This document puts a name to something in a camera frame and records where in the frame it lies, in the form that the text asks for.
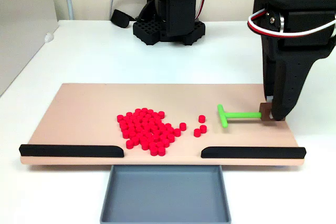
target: white table surface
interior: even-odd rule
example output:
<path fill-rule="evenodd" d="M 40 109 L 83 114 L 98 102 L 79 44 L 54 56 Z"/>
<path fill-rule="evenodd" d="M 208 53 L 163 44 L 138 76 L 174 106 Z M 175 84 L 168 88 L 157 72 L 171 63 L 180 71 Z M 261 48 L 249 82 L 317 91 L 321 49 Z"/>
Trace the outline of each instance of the white table surface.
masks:
<path fill-rule="evenodd" d="M 60 21 L 0 98 L 0 223 L 99 223 L 110 166 L 20 163 L 20 144 L 62 83 L 262 83 L 262 72 L 260 38 L 245 22 L 206 23 L 193 46 L 146 46 L 131 27 Z M 303 166 L 223 167 L 232 223 L 334 221 L 335 73 L 336 51 L 314 64 L 287 117 L 307 149 Z"/>

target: plastic tray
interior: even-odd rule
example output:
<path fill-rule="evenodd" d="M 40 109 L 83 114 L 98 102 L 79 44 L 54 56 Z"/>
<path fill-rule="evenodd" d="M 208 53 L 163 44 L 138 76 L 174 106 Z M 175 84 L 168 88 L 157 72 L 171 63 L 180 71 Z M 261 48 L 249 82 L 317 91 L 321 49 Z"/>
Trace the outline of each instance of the plastic tray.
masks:
<path fill-rule="evenodd" d="M 221 166 L 112 166 L 100 223 L 231 223 Z"/>

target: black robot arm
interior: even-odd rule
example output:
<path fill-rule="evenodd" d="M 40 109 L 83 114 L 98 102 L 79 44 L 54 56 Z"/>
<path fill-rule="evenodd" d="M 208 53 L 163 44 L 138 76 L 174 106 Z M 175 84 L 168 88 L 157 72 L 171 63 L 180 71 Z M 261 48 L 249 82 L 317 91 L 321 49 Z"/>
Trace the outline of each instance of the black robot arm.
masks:
<path fill-rule="evenodd" d="M 320 27 L 336 18 L 336 0 L 255 0 L 254 13 L 265 9 L 256 25 L 296 33 Z M 261 34 L 264 92 L 272 99 L 272 116 L 282 120 L 296 105 L 313 63 L 326 58 L 336 44 L 335 25 L 296 38 Z"/>

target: green t-shaped tool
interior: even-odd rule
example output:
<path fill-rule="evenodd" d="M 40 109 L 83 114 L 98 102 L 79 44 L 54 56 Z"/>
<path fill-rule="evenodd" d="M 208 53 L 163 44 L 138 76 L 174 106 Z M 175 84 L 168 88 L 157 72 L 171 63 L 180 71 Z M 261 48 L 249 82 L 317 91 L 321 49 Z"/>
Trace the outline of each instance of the green t-shaped tool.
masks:
<path fill-rule="evenodd" d="M 221 104 L 217 105 L 219 118 L 222 122 L 223 128 L 228 127 L 227 119 L 228 118 L 261 118 L 260 112 L 237 112 L 237 113 L 227 113 L 224 111 Z"/>

